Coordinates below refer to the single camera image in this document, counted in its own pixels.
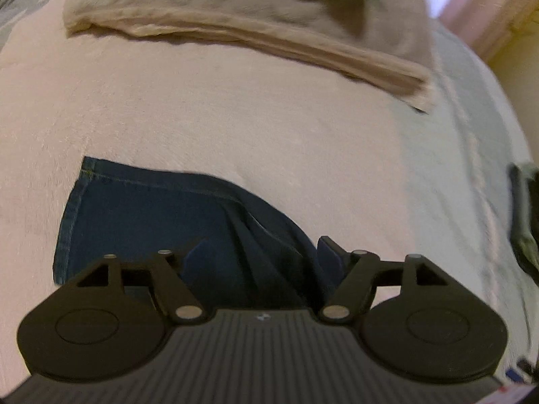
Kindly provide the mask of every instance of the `fleece blanket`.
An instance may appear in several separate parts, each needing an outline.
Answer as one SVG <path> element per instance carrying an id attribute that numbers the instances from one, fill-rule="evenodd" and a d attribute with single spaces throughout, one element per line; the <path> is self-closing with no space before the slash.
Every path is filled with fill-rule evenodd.
<path id="1" fill-rule="evenodd" d="M 507 235 L 507 166 L 529 151 L 461 41 L 433 23 L 437 105 L 424 114 L 335 71 L 231 44 L 96 29 L 67 38 L 65 1 L 0 0 L 0 394 L 27 375 L 17 326 L 55 290 L 59 222 L 84 156 L 218 176 L 312 241 L 329 235 L 385 260 L 421 253 L 506 321 L 501 376 L 536 357 L 539 290 Z"/>

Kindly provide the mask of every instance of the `denim fabric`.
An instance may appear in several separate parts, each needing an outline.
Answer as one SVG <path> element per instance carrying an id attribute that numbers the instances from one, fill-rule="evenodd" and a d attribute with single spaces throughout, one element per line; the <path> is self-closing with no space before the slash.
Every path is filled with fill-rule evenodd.
<path id="1" fill-rule="evenodd" d="M 150 171 L 85 158 L 60 224 L 57 284 L 104 254 L 148 258 L 204 238 L 180 276 L 208 309 L 318 310 L 343 277 L 284 214 L 212 176 Z"/>

